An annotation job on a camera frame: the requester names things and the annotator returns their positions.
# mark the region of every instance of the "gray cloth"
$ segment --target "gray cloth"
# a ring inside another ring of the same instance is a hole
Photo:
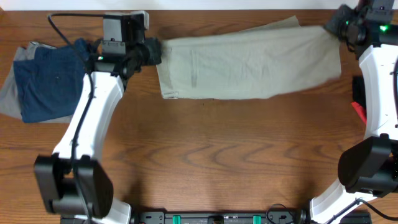
[[[298,26],[290,18],[245,32],[164,41],[157,66],[163,98],[270,98],[338,78],[338,39],[320,26]]]
[[[50,49],[55,48],[37,42],[30,42],[28,48],[23,49],[22,47],[19,47],[17,49],[17,52],[14,56],[14,61],[34,59],[35,51],[38,47],[46,47]],[[11,66],[8,77],[6,78],[6,81],[4,82],[0,90],[0,113],[13,118],[22,119],[21,104],[18,99],[18,90],[15,81],[13,66]],[[62,118],[43,121],[42,123],[69,123],[71,119],[72,116],[66,116]]]

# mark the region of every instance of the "table surface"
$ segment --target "table surface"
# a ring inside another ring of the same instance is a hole
[[[0,85],[17,47],[31,40],[62,46],[48,12],[0,12]],[[149,11],[147,36],[224,34],[296,15],[324,24],[333,11]],[[69,39],[102,36],[102,20],[56,18]],[[265,211],[300,208],[336,178],[341,153],[359,143],[365,124],[351,103],[358,62],[341,46],[342,75],[320,87],[268,100],[163,100],[155,67],[143,68],[118,104],[102,165],[116,197],[168,211]],[[0,223],[58,223],[46,214],[33,175],[66,124],[24,124],[0,115]],[[397,195],[373,202],[398,216]],[[372,213],[376,223],[389,223]]]

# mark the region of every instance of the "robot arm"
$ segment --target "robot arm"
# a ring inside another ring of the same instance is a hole
[[[109,122],[127,81],[141,66],[160,63],[160,43],[145,38],[149,15],[144,11],[106,14],[103,19],[103,51],[101,55],[91,54],[87,61],[91,71],[83,78],[83,91],[71,123],[52,156],[37,157],[34,170],[48,212],[87,219],[88,210],[96,223],[128,224],[131,206],[113,198],[113,185],[100,160]],[[73,158],[72,139],[79,122]],[[74,177],[65,177],[72,169]]]
[[[338,179],[310,202],[311,220],[337,224],[361,205],[398,192],[397,112],[394,67],[398,27],[390,25],[393,0],[360,1],[356,9],[342,5],[325,28],[345,41],[362,70],[367,107],[364,141],[343,153]]]

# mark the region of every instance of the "wire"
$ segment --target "wire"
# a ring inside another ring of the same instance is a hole
[[[91,77],[91,71],[90,68],[87,64],[87,62],[84,60],[83,56],[81,55],[81,53],[76,49],[76,47],[70,43],[70,41],[62,34],[62,32],[58,29],[58,27],[54,24],[52,17],[54,16],[82,16],[82,17],[103,17],[103,14],[78,14],[78,13],[55,13],[55,14],[49,14],[48,16],[48,20],[50,25],[53,27],[53,29],[58,33],[58,35],[68,44],[68,46],[70,46],[73,51],[75,52],[76,56],[78,56],[79,60],[81,60],[81,62],[83,63],[84,67],[85,67],[85,71],[88,75],[88,79],[90,81],[90,93],[88,95],[88,101],[87,104],[85,106],[85,109],[83,110],[83,113],[81,114],[79,123],[76,127],[76,131],[75,134],[73,135],[73,140],[72,140],[72,152],[71,152],[71,165],[72,165],[72,171],[73,171],[73,176],[75,179],[75,185],[76,185],[76,190],[77,193],[79,195],[79,197],[81,198],[81,202],[83,204],[83,208],[85,211],[85,215],[87,216],[87,220],[86,222],[88,224],[91,223],[91,213],[90,210],[88,209],[88,202],[86,199],[86,196],[84,195],[82,186],[81,186],[81,182],[78,178],[78,167],[76,164],[76,147],[77,147],[77,139],[79,138],[79,133],[80,133],[80,129],[81,126],[83,125],[84,119],[87,115],[87,111],[88,108],[90,107],[91,101],[94,98],[94,84],[93,84],[93,78]]]
[[[370,208],[371,210],[376,212],[376,214],[380,215],[382,218],[385,218],[386,220],[398,221],[398,217],[390,217],[388,215],[385,215],[384,213],[380,212],[377,208],[373,207],[373,205],[369,204],[367,201],[365,201],[363,199],[359,198],[359,199],[356,199],[356,201],[364,203],[366,206],[368,206],[368,208]]]
[[[266,218],[267,218],[267,220],[268,220],[270,223],[272,223],[272,224],[276,224],[276,223],[275,223],[274,221],[272,221],[272,220],[269,218],[268,214],[269,214],[270,210],[271,210],[273,207],[275,207],[275,206],[281,206],[281,207],[284,207],[285,209],[287,209],[287,207],[286,207],[285,205],[282,205],[282,204],[280,204],[280,203],[276,203],[276,204],[271,205],[271,207],[269,207],[268,210],[267,210],[267,212],[266,212]],[[289,215],[291,215],[292,218],[293,218],[293,221],[290,222],[290,223],[294,223],[294,221],[295,221],[295,216],[294,216],[290,211],[287,211],[287,212],[288,212]]]
[[[398,119],[398,59],[396,61],[396,65],[394,66],[394,72],[392,75],[394,76],[392,82],[394,83],[394,100],[396,104],[396,113]]]
[[[341,212],[337,213],[336,215],[333,216],[326,224],[331,224],[333,221],[335,221],[338,217],[342,216],[344,213],[346,213],[349,209],[357,205],[357,201],[355,200],[353,203],[349,204],[347,207],[345,207]]]
[[[54,24],[54,21],[52,20],[52,18],[55,16],[104,17],[104,14],[53,13],[53,14],[49,14],[49,16],[47,17],[52,28],[58,33],[58,35],[63,39],[63,41],[65,41],[68,44],[68,46],[70,46],[73,49],[76,56],[79,57],[81,62],[83,62],[83,65],[85,66],[85,69],[87,72],[88,66],[87,66],[87,63],[86,63],[85,59],[83,58],[83,56],[81,56],[81,53],[76,49],[76,47],[73,44],[70,43],[70,41],[62,34],[62,32]]]
[[[381,217],[385,218],[386,220],[390,221],[398,221],[398,217],[390,217],[388,215],[385,215],[384,213],[380,212],[378,209],[373,207],[371,204],[369,204],[367,201],[357,198],[353,203],[349,204],[346,208],[344,208],[341,212],[337,213],[336,215],[333,216],[326,224],[331,224],[333,221],[335,221],[338,217],[342,216],[344,213],[346,213],[349,209],[351,209],[355,205],[359,205],[359,203],[363,203],[366,206],[368,206],[371,210],[376,212],[376,214],[380,215]]]

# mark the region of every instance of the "black cable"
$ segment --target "black cable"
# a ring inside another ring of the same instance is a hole
[[[396,103],[396,113],[397,113],[397,119],[398,119],[398,59],[394,66],[394,71],[393,71],[392,75],[394,76],[394,78],[392,79],[392,82],[394,83],[394,100]]]
[[[267,212],[266,212],[266,218],[267,218],[267,220],[268,220],[271,224],[276,224],[276,223],[275,223],[274,221],[272,221],[272,220],[269,218],[268,214],[269,214],[269,210],[271,210],[271,209],[272,209],[273,207],[275,207],[275,206],[284,207],[284,208],[287,210],[287,212],[289,213],[289,215],[292,216],[293,221],[290,222],[290,223],[294,223],[294,221],[295,221],[295,216],[287,209],[287,207],[286,207],[285,205],[280,204],[280,203],[276,203],[276,204],[271,205],[271,207],[269,207],[268,210],[267,210]]]
[[[376,214],[380,215],[381,217],[385,218],[386,220],[390,221],[398,221],[398,217],[390,217],[388,215],[383,214],[380,212],[378,209],[373,207],[371,204],[369,204],[367,201],[357,198],[353,203],[349,204],[346,208],[344,208],[341,212],[337,213],[336,215],[333,216],[332,219],[330,219],[326,224],[331,224],[333,221],[335,221],[338,217],[342,216],[344,213],[346,213],[349,209],[351,209],[355,205],[359,205],[359,203],[363,203],[366,206],[368,206],[371,210],[376,212]]]
[[[78,178],[78,168],[76,165],[76,147],[77,147],[77,139],[79,138],[79,132],[81,129],[81,126],[83,125],[84,119],[87,115],[87,111],[88,108],[90,107],[91,101],[94,98],[94,84],[93,84],[93,79],[91,77],[91,71],[90,68],[88,67],[87,62],[84,60],[83,56],[81,55],[81,53],[76,49],[76,47],[74,45],[72,45],[69,40],[61,33],[61,31],[58,29],[58,27],[54,24],[52,17],[53,16],[82,16],[82,17],[103,17],[103,14],[77,14],[77,13],[55,13],[55,14],[50,14],[48,16],[48,20],[50,25],[53,27],[53,29],[58,33],[58,35],[68,44],[68,46],[70,46],[73,51],[75,52],[75,54],[78,56],[78,58],[81,60],[81,62],[83,63],[84,67],[85,67],[85,71],[88,75],[88,79],[90,81],[90,93],[88,95],[88,101],[87,104],[85,106],[85,109],[83,110],[83,113],[81,114],[81,118],[79,120],[79,123],[76,127],[76,131],[75,134],[73,136],[73,140],[72,140],[72,153],[71,153],[71,165],[72,165],[72,171],[73,171],[73,176],[75,179],[75,185],[76,185],[76,190],[77,193],[79,195],[79,197],[81,198],[81,202],[83,204],[83,208],[85,210],[85,215],[87,216],[87,223],[90,224],[91,223],[91,213],[90,210],[88,209],[88,203],[87,203],[87,199],[86,196],[83,193],[82,190],[82,186],[80,183],[80,180]]]
[[[326,224],[331,224],[333,221],[335,221],[338,217],[342,216],[344,213],[346,213],[349,209],[357,205],[357,201],[354,201],[353,203],[349,204],[347,207],[345,207],[341,212],[337,213],[336,215],[333,216]]]
[[[58,33],[58,35],[65,41],[75,52],[76,56],[79,57],[81,62],[83,62],[83,65],[85,66],[86,72],[88,70],[88,66],[86,64],[85,59],[83,56],[81,56],[81,53],[76,49],[76,47],[69,42],[69,40],[64,36],[63,33],[58,29],[58,27],[54,24],[54,21],[52,20],[53,17],[55,16],[80,16],[80,17],[104,17],[104,14],[81,14],[81,13],[53,13],[49,14],[48,20],[52,28]]]
[[[376,212],[376,214],[380,215],[382,218],[385,218],[386,220],[398,221],[398,217],[390,217],[388,215],[385,215],[384,213],[380,212],[377,208],[373,207],[373,205],[369,204],[367,201],[363,199],[356,199],[356,201],[364,203],[366,206],[368,206],[368,208],[370,208],[371,210]]]

